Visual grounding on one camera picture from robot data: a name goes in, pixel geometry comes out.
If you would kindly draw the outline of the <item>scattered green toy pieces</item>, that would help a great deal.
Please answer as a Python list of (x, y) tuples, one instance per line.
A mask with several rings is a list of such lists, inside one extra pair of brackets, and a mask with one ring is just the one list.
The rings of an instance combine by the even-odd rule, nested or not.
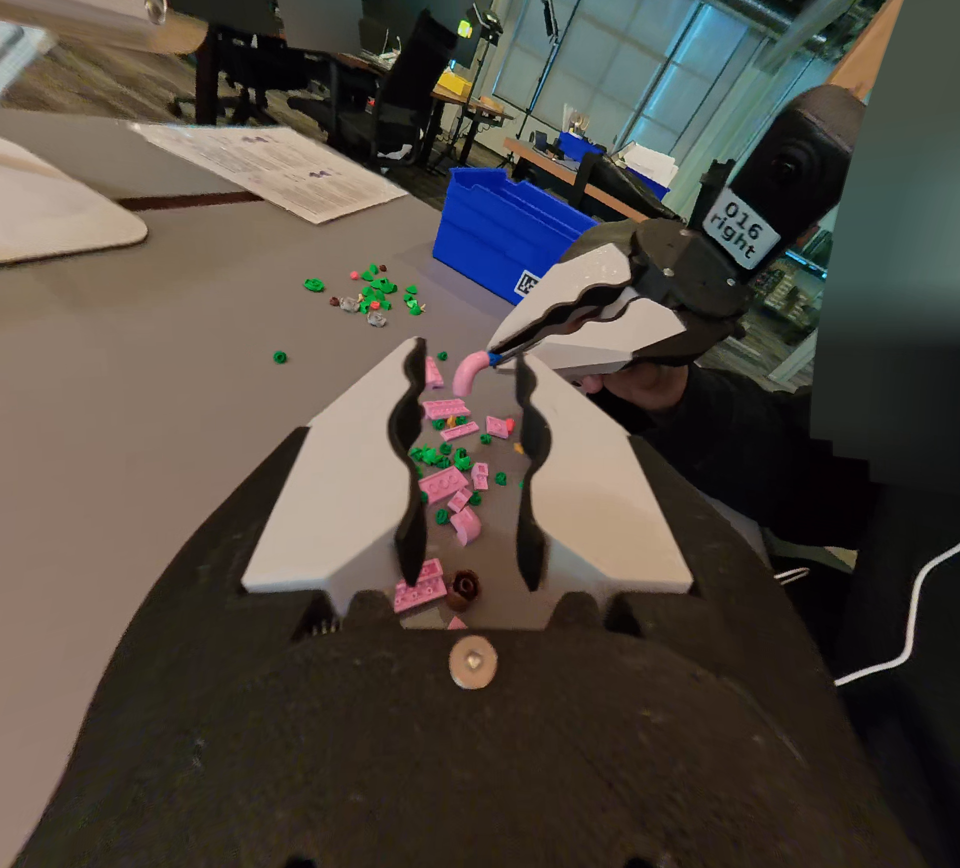
[(425, 340), (407, 338), (310, 421), (270, 514), (273, 538), (345, 547), (353, 536), (365, 544), (420, 509), (426, 468), (466, 468), (458, 434), (446, 439), (434, 429), (418, 444), (424, 421), (448, 431), (470, 422), (458, 400), (443, 414), (425, 413), (433, 367)]

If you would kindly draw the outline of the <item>printed paper sheet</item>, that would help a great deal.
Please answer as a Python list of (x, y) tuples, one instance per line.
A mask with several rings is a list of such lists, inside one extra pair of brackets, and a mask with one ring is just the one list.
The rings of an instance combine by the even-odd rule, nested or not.
[(154, 147), (315, 226), (407, 196), (389, 179), (285, 127), (129, 127)]

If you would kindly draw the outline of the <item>wooden beam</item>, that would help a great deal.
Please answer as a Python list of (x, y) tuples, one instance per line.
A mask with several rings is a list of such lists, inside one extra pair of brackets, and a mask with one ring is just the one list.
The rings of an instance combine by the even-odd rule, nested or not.
[(904, 0), (886, 0), (870, 24), (830, 72), (824, 84), (846, 89), (866, 104)]

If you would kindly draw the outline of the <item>scattered pink toy bricks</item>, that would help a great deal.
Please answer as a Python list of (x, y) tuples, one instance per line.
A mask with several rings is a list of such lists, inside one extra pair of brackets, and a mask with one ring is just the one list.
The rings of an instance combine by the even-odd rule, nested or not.
[[(509, 480), (504, 470), (491, 468), (487, 455), (494, 442), (514, 439), (518, 423), (495, 415), (474, 418), (465, 397), (455, 394), (428, 397), (421, 410), (435, 433), (433, 442), (415, 443), (407, 453), (418, 476), (421, 505), (428, 521), (452, 532), (461, 547), (471, 546), (482, 534), (478, 512), (484, 494), (492, 485), (505, 487)], [(426, 560), (414, 586), (404, 581), (396, 585), (393, 612), (410, 616), (411, 626), (464, 631), (466, 611), (454, 612), (447, 603), (447, 580), (457, 570), (446, 573), (438, 558)]]

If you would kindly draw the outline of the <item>small blue plastic bin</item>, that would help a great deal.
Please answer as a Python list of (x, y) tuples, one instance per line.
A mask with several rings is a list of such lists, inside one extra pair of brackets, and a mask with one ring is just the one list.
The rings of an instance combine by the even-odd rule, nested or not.
[[(567, 131), (562, 131), (559, 133), (557, 145), (558, 148), (563, 152), (566, 159), (578, 163), (581, 162), (587, 154), (605, 154), (602, 146), (596, 145), (580, 135)], [(669, 193), (670, 188), (668, 185), (663, 185), (654, 178), (649, 178), (634, 165), (624, 161), (619, 155), (612, 155), (611, 157), (614, 159), (615, 163), (620, 165), (620, 167), (624, 167), (630, 174), (639, 178), (641, 182), (643, 182), (653, 191), (654, 195), (660, 201), (662, 201)]]

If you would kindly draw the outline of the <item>large blue plastic bin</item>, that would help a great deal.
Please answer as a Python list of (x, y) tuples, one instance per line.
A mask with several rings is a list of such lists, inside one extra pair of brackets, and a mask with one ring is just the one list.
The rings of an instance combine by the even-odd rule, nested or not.
[(450, 172), (436, 260), (517, 305), (597, 221), (503, 169)]

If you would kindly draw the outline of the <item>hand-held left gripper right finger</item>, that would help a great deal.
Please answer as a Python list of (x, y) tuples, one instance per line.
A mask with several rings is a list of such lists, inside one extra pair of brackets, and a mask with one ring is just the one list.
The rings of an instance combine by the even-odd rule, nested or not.
[(629, 433), (544, 362), (514, 377), (529, 460), (516, 562), (531, 592), (589, 594), (601, 608), (629, 592), (687, 594), (690, 568)]

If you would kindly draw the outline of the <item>white book stand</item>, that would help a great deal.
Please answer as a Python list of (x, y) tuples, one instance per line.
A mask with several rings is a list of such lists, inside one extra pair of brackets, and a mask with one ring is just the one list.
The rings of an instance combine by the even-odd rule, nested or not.
[[(149, 54), (192, 54), (208, 31), (168, 0), (1, 0), (1, 15), (3, 23)], [(2, 266), (131, 247), (147, 235), (136, 214), (2, 140)]]

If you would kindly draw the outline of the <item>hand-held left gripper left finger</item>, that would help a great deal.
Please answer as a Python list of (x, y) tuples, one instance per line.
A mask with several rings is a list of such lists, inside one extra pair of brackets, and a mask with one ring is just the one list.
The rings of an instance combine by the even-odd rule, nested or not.
[(319, 590), (345, 613), (357, 592), (414, 586), (426, 516), (409, 457), (423, 421), (426, 341), (412, 337), (306, 432), (246, 571), (246, 592)]

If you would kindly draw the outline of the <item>wooden work desk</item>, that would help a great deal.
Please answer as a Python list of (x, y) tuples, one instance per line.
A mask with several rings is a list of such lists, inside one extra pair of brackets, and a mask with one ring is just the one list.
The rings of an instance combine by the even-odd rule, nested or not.
[(526, 142), (506, 137), (503, 148), (511, 158), (508, 164), (509, 177), (514, 182), (527, 180), (537, 185), (540, 179), (546, 178), (547, 187), (551, 189), (559, 187), (559, 196), (577, 210), (581, 210), (584, 199), (589, 198), (605, 209), (635, 222), (643, 222), (652, 217), (618, 200), (596, 185), (588, 183), (582, 189), (578, 188), (574, 170)]

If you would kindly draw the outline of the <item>person's right hand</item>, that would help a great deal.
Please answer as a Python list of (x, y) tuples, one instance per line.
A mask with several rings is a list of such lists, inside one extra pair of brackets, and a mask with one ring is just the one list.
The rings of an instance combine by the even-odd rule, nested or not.
[(582, 378), (587, 394), (608, 392), (648, 413), (669, 411), (683, 399), (690, 379), (690, 366), (670, 367), (644, 362), (607, 374)]

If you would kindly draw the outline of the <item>black tripod light stand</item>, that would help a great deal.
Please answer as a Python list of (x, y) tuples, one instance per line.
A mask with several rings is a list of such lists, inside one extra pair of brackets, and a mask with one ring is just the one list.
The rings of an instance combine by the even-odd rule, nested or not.
[(503, 26), (493, 10), (480, 10), (476, 5), (474, 5), (473, 12), (476, 15), (480, 42), (483, 45), (483, 50), (480, 52), (479, 60), (474, 71), (473, 80), (463, 106), (463, 118), (469, 121), (469, 126), (466, 136), (463, 140), (462, 150), (459, 156), (459, 163), (461, 166), (467, 165), (471, 150), (474, 146), (476, 135), (481, 125), (481, 115), (483, 112), (482, 109), (475, 106), (474, 103), (477, 101), (476, 93), (483, 77), (486, 59), (490, 54), (491, 49), (498, 46), (499, 39), (503, 34)]

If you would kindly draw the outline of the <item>black office chair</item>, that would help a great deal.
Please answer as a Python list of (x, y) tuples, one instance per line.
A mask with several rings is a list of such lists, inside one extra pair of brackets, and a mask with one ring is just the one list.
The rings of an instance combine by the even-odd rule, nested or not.
[(322, 98), (289, 97), (290, 109), (326, 133), (326, 143), (379, 172), (414, 165), (425, 150), (433, 93), (457, 36), (422, 10), (385, 74), (329, 61)]

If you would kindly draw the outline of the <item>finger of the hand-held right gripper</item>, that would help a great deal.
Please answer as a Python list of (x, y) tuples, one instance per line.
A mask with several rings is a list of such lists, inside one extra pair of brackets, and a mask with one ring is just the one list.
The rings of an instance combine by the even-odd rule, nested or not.
[(649, 298), (617, 304), (610, 317), (583, 322), (569, 333), (550, 333), (527, 346), (498, 356), (499, 370), (512, 370), (515, 359), (537, 359), (557, 374), (609, 374), (630, 367), (643, 349), (686, 333), (678, 315)]
[(607, 307), (632, 285), (634, 273), (630, 257), (613, 244), (558, 262), (501, 322), (486, 351), (509, 354), (578, 314)]

